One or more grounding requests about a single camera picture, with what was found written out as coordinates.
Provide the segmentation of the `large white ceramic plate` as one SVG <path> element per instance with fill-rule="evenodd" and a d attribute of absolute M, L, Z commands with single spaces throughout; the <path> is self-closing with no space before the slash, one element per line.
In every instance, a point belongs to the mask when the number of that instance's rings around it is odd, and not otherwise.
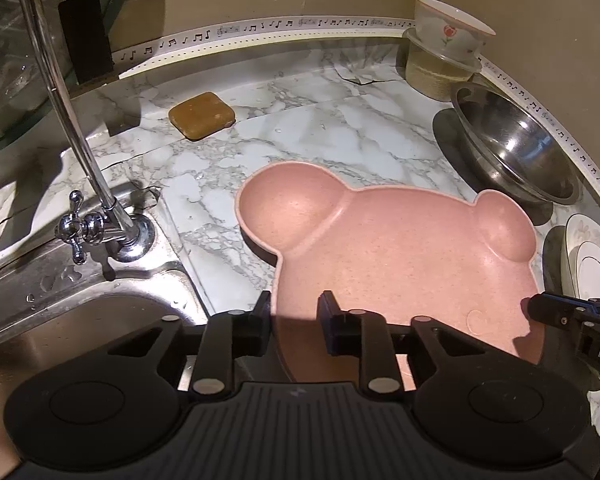
<path fill-rule="evenodd" d="M 567 221 L 560 274 L 564 295 L 600 298 L 600 225 L 584 214 L 574 214 Z"/>

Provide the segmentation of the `pink bear-shaped plate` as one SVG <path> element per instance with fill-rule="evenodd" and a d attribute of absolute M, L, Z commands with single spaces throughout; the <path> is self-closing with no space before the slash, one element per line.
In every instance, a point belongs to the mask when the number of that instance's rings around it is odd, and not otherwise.
<path fill-rule="evenodd" d="M 236 196 L 245 238 L 276 260 L 272 315 L 277 352 L 298 382 L 358 374 L 331 356 L 317 300 L 332 292 L 343 310 L 381 314 L 391 324 L 427 315 L 531 363 L 544 327 L 524 313 L 538 290 L 531 271 L 536 235 L 508 196 L 473 200 L 406 185 L 351 188 L 308 162 L 276 162 Z"/>

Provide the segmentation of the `large stainless steel bowl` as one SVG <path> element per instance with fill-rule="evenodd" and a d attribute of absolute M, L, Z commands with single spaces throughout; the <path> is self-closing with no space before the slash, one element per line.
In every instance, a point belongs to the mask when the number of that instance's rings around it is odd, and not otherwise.
<path fill-rule="evenodd" d="M 580 183 L 557 141 L 507 96 L 471 81 L 454 84 L 453 110 L 477 174 L 518 202 L 574 204 Z"/>

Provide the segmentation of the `brown soap bar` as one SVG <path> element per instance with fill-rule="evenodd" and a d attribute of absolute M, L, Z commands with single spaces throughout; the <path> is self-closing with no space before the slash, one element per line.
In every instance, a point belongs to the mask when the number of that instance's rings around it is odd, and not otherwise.
<path fill-rule="evenodd" d="M 234 110 L 213 92 L 193 96 L 169 110 L 170 123 L 188 140 L 199 141 L 234 125 Z"/>

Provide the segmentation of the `white floral ceramic bowl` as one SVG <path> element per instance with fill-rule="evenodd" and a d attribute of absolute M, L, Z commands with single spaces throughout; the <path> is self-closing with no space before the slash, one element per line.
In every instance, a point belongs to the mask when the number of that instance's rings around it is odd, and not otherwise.
<path fill-rule="evenodd" d="M 415 0 L 418 39 L 457 62 L 475 58 L 496 31 L 471 14 L 440 0 Z"/>

